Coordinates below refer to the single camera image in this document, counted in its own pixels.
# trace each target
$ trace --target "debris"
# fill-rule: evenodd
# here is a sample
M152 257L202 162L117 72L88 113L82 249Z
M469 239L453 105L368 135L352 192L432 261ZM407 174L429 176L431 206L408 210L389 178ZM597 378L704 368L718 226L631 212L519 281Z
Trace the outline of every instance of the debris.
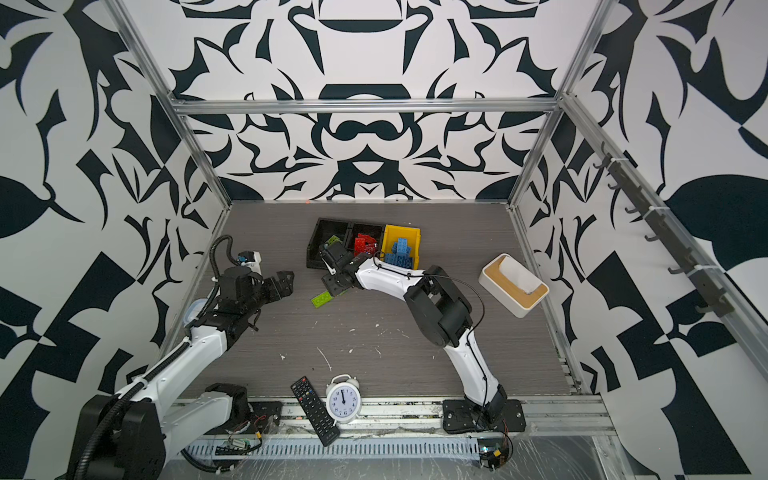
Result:
M326 358L326 354L325 354L325 353L323 353L323 351L320 349L320 347L318 347L318 346L317 346L317 347L315 347L315 348L317 348L317 351L318 351L318 352L320 352L320 355L322 355L322 356L323 356L323 358L326 360L326 363L328 364L328 370L330 370L330 371L332 372L332 371L333 371L333 368L331 367L331 364L330 364L330 362L328 362L328 359Z

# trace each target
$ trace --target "tissue box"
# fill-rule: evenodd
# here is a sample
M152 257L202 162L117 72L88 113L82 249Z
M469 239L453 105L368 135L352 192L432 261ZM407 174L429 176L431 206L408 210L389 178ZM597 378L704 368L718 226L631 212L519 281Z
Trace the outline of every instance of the tissue box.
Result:
M549 287L544 282L507 253L502 253L483 267L479 282L518 318L528 315L549 293Z

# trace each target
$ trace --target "patterned wall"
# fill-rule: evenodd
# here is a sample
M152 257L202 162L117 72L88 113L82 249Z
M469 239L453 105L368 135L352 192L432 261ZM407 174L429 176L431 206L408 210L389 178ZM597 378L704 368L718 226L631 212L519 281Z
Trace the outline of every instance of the patterned wall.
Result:
M763 314L766 15L757 0L621 0L576 89ZM705 302L667 272L673 259L598 161L564 118L521 205L585 389L602 394L639 478L768 478L768 384L696 311Z
M104 6L0 0L0 478L65 472L154 362L221 207Z
M545 114L205 115L234 199L506 199Z
M551 97L596 5L125 1L188 100ZM195 128L233 199L506 199L540 116L218 115Z
M552 96L596 1L125 3L176 96L243 100Z

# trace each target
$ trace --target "black cable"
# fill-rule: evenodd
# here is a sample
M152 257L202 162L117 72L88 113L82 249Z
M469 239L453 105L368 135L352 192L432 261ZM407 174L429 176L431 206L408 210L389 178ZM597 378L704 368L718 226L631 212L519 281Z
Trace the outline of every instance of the black cable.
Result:
M222 235L221 237L218 237L210 245L210 249L208 250L208 259L210 260L210 267L214 270L214 277L216 277L217 280L219 278L219 266L216 263L216 247L219 246L219 243L225 240L227 241L227 259L233 265L238 265L237 261L235 260L235 257L232 256L232 242L233 242L232 236Z
M482 308L482 312L480 313L480 320L478 320L478 322L475 325L473 325L471 329L469 329L469 333L467 334L467 346L469 347L469 352L472 353L472 357L475 358L475 362L478 364L478 367L482 372L483 382L485 382L485 394L483 395L483 400L482 400L482 406L485 407L485 404L488 402L488 375L485 373L485 370L482 368L482 365L480 364L480 360L478 359L477 355L475 355L475 350L472 348L472 344L469 342L469 335L472 334L472 332L474 332L475 329L480 326L480 323L482 323L482 320L485 318L485 302L482 301L482 297L480 296L480 293L477 290L475 290L475 288L469 283L466 283L464 280L459 280L458 278L453 278L452 276L434 275L431 273L425 273L422 275L411 275L410 273L401 273L396 270L386 268L385 266L381 266L381 262L376 263L376 254L379 252L376 252L373 254L374 256L373 264L376 265L376 268L384 269L388 272L397 273L402 276L407 276L408 278L420 278L420 277L446 278L453 282L459 282L463 285L466 285L470 288L470 290L475 292L475 295L478 297L478 300L480 300L480 307Z
M166 369L175 359L177 359L186 349L190 347L189 343L182 343L181 346L177 349L175 349L165 360L163 360L160 364L158 364L156 367L154 367L148 374L144 375L144 379L149 382L154 377L160 374L164 369ZM78 467L74 471L74 480L83 480L85 478L85 474L88 473L88 466L91 464L91 460L93 459L94 452L96 451L96 447L98 446L98 443L101 441L101 438L104 437L104 434L107 432L109 428L112 427L112 422L114 421L114 418L118 415L118 413L122 412L125 405L131 401L131 399L139 393L143 388L145 387L145 384L142 382L137 383L134 385L130 390L128 390L125 395L120 397L113 406L107 411L107 413L104 415L104 418L98 423L96 426L96 429L91 433L91 437L88 439L88 443L85 444L85 448L83 449L82 455L80 455L80 460L78 460Z
M203 472L206 472L206 473L232 472L238 463L238 462L235 462L232 465L229 465L227 467L214 467L212 465L205 465L204 463L201 463L199 460L197 460L197 458L194 458L192 455L190 455L187 449L181 449L181 456L183 456L193 467L197 468L198 470L202 470Z

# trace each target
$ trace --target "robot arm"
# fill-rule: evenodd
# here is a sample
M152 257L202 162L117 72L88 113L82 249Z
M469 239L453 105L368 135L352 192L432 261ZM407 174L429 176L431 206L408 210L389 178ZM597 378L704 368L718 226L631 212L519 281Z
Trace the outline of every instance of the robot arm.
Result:
M222 383L209 386L185 407L168 410L247 328L257 330L249 319L255 316L255 323L262 306L293 292L293 272L264 279L259 260L258 252L233 258L236 266L216 279L206 307L174 350L114 396L96 395L83 406L67 480L156 478L168 460L205 432L218 426L234 429L248 420L245 387Z
M409 270L381 263L367 253L354 256L339 243L321 249L329 273L323 277L331 295L356 287L378 290L404 300L416 325L442 347L486 422L494 422L506 403L504 387L491 374L475 340L472 305L439 266Z

